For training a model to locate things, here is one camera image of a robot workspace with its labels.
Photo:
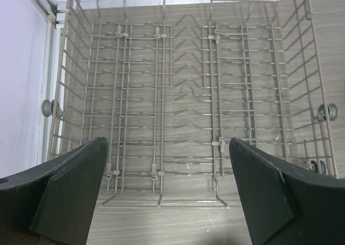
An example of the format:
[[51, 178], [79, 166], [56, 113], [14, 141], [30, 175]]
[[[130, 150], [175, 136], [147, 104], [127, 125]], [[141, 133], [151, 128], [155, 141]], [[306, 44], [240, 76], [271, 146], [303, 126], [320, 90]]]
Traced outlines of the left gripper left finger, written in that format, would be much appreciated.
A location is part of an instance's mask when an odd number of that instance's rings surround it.
[[1, 178], [1, 244], [86, 244], [107, 154], [98, 137]]

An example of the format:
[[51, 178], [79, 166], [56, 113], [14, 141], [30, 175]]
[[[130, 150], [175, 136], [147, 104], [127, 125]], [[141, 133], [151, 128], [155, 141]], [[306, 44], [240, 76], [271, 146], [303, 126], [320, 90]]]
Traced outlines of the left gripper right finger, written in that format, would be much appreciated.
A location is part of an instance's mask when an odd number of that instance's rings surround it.
[[233, 174], [253, 244], [344, 244], [344, 179], [232, 138]]

